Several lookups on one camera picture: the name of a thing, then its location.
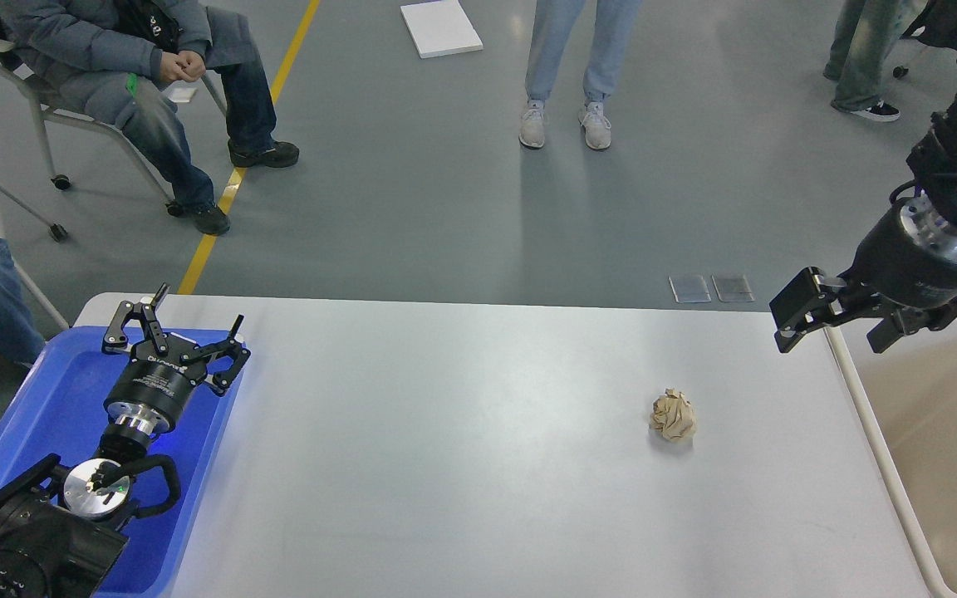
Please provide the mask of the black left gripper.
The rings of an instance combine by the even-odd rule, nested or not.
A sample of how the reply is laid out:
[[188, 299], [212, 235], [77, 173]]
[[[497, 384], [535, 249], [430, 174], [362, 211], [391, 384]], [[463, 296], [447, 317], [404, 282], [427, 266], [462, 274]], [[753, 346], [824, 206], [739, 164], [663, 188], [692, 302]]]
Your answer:
[[[227, 337], [216, 343], [199, 345], [176, 333], [167, 336], [156, 315], [167, 292], [169, 284], [163, 283], [149, 301], [119, 303], [102, 340], [104, 355], [130, 351], [125, 369], [104, 400], [107, 418], [148, 436], [178, 428], [200, 386], [207, 385], [217, 397], [227, 394], [251, 355], [237, 337], [242, 314]], [[130, 349], [123, 328], [132, 321], [140, 325], [144, 341]]]

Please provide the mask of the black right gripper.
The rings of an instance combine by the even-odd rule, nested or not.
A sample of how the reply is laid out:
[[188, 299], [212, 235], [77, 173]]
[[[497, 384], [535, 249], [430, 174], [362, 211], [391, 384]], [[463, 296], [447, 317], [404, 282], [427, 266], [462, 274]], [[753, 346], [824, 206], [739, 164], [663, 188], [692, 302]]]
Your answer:
[[927, 196], [897, 199], [862, 239], [839, 277], [803, 268], [770, 301], [779, 351], [804, 336], [863, 317], [880, 323], [866, 339], [880, 355], [919, 330], [957, 318], [957, 226]]

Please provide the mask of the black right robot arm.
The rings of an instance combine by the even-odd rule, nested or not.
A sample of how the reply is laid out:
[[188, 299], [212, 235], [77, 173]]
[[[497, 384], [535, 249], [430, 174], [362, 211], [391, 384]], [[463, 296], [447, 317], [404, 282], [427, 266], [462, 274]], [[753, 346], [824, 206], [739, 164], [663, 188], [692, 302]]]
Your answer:
[[806, 267], [768, 304], [782, 353], [812, 331], [859, 318], [877, 319], [867, 340], [881, 353], [957, 318], [957, 94], [906, 162], [914, 193], [893, 190], [851, 266], [838, 276]]

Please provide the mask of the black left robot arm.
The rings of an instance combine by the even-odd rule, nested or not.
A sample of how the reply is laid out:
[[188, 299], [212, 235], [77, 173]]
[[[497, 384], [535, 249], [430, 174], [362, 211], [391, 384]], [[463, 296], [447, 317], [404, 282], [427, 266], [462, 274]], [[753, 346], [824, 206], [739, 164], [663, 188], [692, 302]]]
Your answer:
[[251, 355], [151, 298], [53, 338], [0, 421], [0, 597], [156, 597], [181, 564]]

